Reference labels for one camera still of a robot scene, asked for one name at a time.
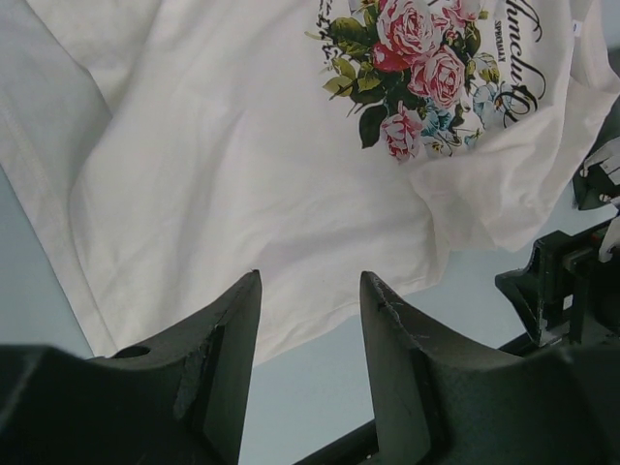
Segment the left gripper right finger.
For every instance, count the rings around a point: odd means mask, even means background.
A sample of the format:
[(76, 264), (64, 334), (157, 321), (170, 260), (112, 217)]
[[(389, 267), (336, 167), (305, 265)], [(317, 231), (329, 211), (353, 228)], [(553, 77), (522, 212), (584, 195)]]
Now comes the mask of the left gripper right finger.
[(514, 356), (360, 277), (360, 315), (385, 464), (615, 464), (619, 351)]

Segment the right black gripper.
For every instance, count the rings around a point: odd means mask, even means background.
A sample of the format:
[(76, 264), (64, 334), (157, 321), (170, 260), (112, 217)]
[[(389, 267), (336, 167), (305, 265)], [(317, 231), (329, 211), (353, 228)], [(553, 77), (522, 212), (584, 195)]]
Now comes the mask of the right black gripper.
[(509, 347), (619, 343), (619, 248), (602, 262), (605, 234), (552, 232), (534, 242), (524, 268), (495, 277), (525, 328)]

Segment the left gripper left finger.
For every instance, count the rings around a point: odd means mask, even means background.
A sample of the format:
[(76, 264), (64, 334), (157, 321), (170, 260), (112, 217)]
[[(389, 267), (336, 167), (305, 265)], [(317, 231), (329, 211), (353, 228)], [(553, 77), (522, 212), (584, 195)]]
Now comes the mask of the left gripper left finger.
[(5, 464), (234, 464), (262, 280), (111, 357), (44, 345), (1, 349)]

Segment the white floral t-shirt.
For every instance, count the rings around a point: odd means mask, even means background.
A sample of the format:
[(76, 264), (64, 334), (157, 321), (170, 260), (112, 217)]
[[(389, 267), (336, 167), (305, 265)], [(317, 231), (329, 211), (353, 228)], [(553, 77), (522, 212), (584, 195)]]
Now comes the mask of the white floral t-shirt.
[(263, 362), (529, 242), (619, 94), (598, 1), (5, 1), (1, 166), (109, 356), (241, 274)]

